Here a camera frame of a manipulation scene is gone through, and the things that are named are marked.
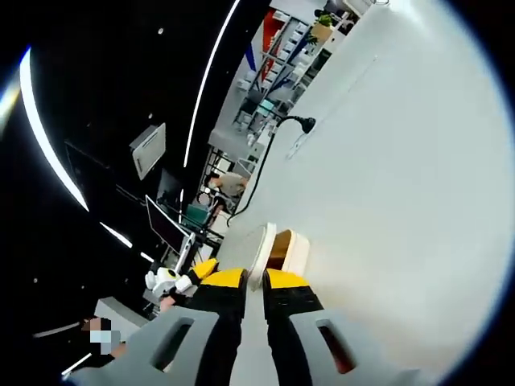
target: black wall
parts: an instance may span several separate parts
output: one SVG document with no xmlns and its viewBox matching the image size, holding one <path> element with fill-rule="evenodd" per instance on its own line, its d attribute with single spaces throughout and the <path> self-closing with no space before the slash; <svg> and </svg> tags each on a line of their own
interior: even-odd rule
<svg viewBox="0 0 515 386">
<path fill-rule="evenodd" d="M 232 4 L 13 4 L 5 18 L 18 25 L 6 40 L 0 69 L 6 78 L 13 75 L 30 45 L 36 105 L 61 162 L 68 168 L 64 141 L 70 141 L 108 165 L 117 182 L 138 192 L 147 187 L 138 185 L 128 145 L 149 124 L 165 121 L 167 154 L 162 165 L 180 181 L 188 202 L 196 195 L 208 135 L 269 2 L 242 0 L 238 6 L 209 73 L 184 169 L 200 81 Z M 48 165 L 21 97 L 0 149 L 2 291 L 8 316 L 2 330 L 12 331 L 12 346 L 6 346 L 16 347 L 13 357 L 27 353 L 23 344 L 30 342 L 32 333 L 90 316 L 100 297 L 115 295 L 138 308 L 149 265 L 139 256 L 144 249 L 138 248 L 142 229 L 148 231 L 145 211 L 113 199 L 119 215 L 106 221 L 123 230 L 134 248 L 106 232 L 99 225 L 103 219 L 87 213 Z M 149 234 L 151 244 L 155 239 Z M 74 353 L 84 350 L 57 348 L 44 353 L 44 363 L 55 368 L 72 364 L 78 359 Z"/>
</svg>

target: box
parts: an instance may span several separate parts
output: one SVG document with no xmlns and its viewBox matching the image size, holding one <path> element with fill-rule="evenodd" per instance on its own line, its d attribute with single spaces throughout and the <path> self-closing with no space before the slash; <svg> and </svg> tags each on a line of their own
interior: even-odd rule
<svg viewBox="0 0 515 386">
<path fill-rule="evenodd" d="M 251 290 L 261 287 L 265 269 L 278 269 L 303 276 L 309 256 L 310 243 L 303 235 L 292 229 L 277 232 L 277 225 L 267 223 L 251 232 L 248 238 L 255 239 L 248 245 L 255 251 L 256 257 L 249 270 Z"/>
<path fill-rule="evenodd" d="M 316 23 L 313 28 L 311 28 L 311 34 L 315 36 L 320 43 L 325 43 L 325 41 L 331 36 L 332 29 L 320 23 Z"/>
</svg>

